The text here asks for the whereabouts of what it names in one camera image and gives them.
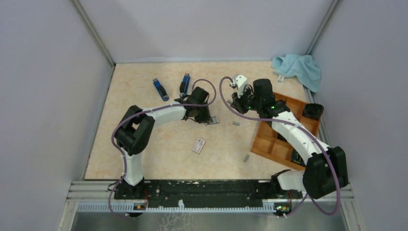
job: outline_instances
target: white label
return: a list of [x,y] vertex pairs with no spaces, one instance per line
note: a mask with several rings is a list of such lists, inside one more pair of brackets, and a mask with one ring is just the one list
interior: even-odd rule
[[193,152],[196,152],[199,154],[201,150],[203,149],[204,144],[205,144],[205,140],[198,139],[194,147],[192,148]]
[[285,77],[283,75],[279,75],[278,76],[278,83],[283,82],[284,79],[285,79]]

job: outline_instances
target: table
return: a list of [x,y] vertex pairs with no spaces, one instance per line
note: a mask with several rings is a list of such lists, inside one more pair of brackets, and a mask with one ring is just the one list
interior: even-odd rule
[[[137,105],[140,108],[168,104],[179,96],[179,86],[185,73],[191,75],[192,83],[205,78],[217,89],[224,76],[239,73],[248,83],[259,78],[269,78],[275,92],[306,101],[302,84],[296,78],[277,82],[271,62],[196,62],[196,63],[138,63],[117,64],[109,88],[95,143],[89,158],[85,179],[118,179],[123,172],[120,152],[111,144],[113,129],[126,110]],[[153,86],[158,78],[170,100],[162,101]],[[198,82],[214,96],[212,87]],[[226,99],[234,92],[223,84]],[[223,104],[219,95],[209,106],[211,116],[219,117],[219,124],[205,126],[191,120],[175,121],[153,130],[149,144],[142,153],[142,171],[146,179],[269,179],[286,166],[250,153],[259,122],[245,120],[234,115]],[[257,117],[256,112],[247,116]],[[200,154],[191,149],[198,138],[206,141]]]

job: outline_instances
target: gray eraser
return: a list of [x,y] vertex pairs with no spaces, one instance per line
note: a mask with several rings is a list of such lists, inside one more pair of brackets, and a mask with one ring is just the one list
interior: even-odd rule
[[249,155],[246,155],[245,159],[243,160],[244,163],[249,159]]

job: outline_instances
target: towel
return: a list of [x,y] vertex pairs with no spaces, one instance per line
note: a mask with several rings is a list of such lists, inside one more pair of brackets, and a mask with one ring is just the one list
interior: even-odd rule
[[275,74],[285,78],[297,76],[299,82],[312,92],[318,92],[321,72],[311,55],[276,56],[272,59],[272,67],[276,69]]

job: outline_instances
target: wooden tray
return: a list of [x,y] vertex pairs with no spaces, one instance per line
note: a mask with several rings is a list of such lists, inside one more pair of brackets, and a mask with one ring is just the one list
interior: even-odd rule
[[[276,100],[284,100],[290,108],[297,120],[302,123],[307,130],[317,136],[319,131],[319,121],[303,117],[303,109],[306,102],[274,93]],[[261,122],[258,133],[256,134],[254,143],[252,144],[251,152],[263,156],[295,170],[304,170],[305,167],[291,162],[293,147],[286,141],[278,138],[278,133],[275,132],[266,122]]]

